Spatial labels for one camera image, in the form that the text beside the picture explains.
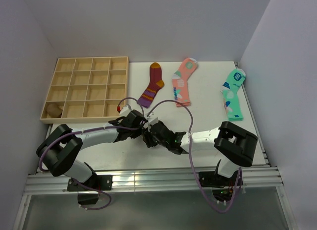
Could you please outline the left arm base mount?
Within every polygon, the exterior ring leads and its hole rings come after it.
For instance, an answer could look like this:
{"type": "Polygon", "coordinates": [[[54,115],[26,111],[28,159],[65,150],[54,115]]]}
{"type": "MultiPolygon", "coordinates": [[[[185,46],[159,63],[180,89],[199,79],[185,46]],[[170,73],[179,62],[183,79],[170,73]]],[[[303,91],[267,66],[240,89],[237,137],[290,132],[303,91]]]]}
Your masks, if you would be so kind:
{"type": "Polygon", "coordinates": [[[92,206],[96,205],[102,197],[106,197],[108,202],[105,206],[97,207],[101,209],[108,207],[111,204],[112,198],[106,193],[112,189],[112,175],[92,175],[86,182],[80,183],[74,178],[70,178],[67,185],[67,192],[77,192],[77,202],[81,207],[87,209],[94,209],[92,206]]]}

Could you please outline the tan brown ribbed sock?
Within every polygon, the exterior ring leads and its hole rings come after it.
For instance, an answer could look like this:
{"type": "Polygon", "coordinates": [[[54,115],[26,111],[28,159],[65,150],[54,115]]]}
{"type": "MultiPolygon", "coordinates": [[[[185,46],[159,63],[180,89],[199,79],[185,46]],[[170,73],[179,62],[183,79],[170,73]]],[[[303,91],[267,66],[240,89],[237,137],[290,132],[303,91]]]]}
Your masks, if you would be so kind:
{"type": "Polygon", "coordinates": [[[49,104],[46,111],[51,118],[60,118],[62,115],[62,109],[56,103],[49,104]]]}

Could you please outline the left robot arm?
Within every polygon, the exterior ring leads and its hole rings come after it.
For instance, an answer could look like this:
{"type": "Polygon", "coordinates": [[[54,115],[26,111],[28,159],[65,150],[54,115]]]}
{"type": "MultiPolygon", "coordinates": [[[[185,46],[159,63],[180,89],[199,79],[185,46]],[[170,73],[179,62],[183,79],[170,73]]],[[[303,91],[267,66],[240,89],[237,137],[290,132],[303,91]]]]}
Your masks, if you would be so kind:
{"type": "Polygon", "coordinates": [[[103,143],[136,138],[142,134],[145,122],[146,119],[140,112],[132,110],[102,127],[76,131],[66,124],[61,124],[37,148],[39,168],[53,176],[68,176],[73,183],[78,181],[85,190],[97,188],[97,174],[87,163],[76,160],[79,152],[103,143]]]}

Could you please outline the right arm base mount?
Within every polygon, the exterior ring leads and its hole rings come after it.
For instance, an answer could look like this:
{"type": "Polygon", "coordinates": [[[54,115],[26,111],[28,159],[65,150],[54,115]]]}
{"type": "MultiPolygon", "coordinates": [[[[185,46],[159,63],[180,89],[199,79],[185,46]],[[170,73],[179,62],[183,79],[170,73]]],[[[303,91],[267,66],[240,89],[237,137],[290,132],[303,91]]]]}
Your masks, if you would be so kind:
{"type": "Polygon", "coordinates": [[[238,171],[235,171],[232,177],[224,177],[215,171],[199,172],[198,180],[200,187],[225,188],[230,186],[242,186],[243,181],[238,177],[238,171]]]}

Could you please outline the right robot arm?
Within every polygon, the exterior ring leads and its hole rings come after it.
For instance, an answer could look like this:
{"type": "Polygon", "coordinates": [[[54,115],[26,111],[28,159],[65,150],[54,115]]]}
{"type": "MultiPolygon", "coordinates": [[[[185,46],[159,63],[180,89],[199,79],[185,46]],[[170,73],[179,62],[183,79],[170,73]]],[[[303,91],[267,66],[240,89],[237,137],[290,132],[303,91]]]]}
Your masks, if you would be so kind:
{"type": "Polygon", "coordinates": [[[176,155],[218,150],[222,158],[214,179],[219,185],[226,185],[240,167],[252,166],[258,141],[253,133],[229,121],[222,122],[220,127],[194,133],[173,132],[158,121],[144,128],[142,136],[148,148],[161,145],[176,155]]]}

